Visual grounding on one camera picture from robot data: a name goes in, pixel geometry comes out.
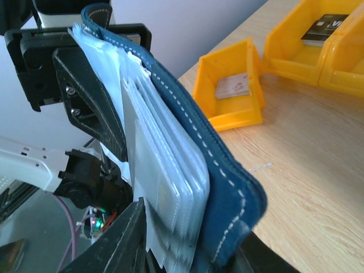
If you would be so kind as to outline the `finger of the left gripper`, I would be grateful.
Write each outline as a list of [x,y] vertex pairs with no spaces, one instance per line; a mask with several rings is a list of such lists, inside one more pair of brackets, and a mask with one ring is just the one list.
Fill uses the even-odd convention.
[[127,160],[126,138],[104,86],[78,47],[52,55],[56,78],[71,124],[100,141],[120,161]]

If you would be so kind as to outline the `blue leather card holder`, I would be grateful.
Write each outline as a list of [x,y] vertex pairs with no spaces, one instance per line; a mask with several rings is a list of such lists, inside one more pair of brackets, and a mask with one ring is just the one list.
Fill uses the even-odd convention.
[[106,151],[144,197],[147,248],[167,272],[222,272],[264,215],[265,191],[179,81],[108,30],[111,14],[85,6],[70,34],[116,109],[125,155]]

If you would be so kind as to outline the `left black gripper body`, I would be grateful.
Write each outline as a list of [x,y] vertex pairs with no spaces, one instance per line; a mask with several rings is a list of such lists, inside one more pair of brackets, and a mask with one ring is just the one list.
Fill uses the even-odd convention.
[[80,48],[72,29],[13,29],[5,33],[5,42],[32,109],[40,111],[46,105],[63,104],[52,55],[58,48]]

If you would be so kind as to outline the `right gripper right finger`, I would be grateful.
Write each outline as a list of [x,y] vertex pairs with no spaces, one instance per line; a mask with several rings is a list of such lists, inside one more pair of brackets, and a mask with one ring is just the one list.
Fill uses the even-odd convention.
[[293,272],[293,266],[251,233],[227,264],[227,272],[284,273]]

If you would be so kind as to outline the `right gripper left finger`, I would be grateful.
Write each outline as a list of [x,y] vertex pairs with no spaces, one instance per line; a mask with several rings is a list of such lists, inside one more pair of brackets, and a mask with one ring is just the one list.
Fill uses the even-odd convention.
[[106,273],[146,271],[144,199],[132,202],[109,229],[61,272]]

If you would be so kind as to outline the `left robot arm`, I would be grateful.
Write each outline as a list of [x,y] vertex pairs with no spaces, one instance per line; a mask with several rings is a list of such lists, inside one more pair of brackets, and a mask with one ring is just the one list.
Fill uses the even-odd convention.
[[[127,160],[126,140],[117,112],[104,85],[66,28],[8,30],[7,50],[23,91],[35,111],[63,103],[72,125],[102,142],[121,161]],[[20,180],[70,199],[83,209],[119,211],[131,202],[131,188],[94,155],[79,150],[34,147],[1,137],[1,196]]]

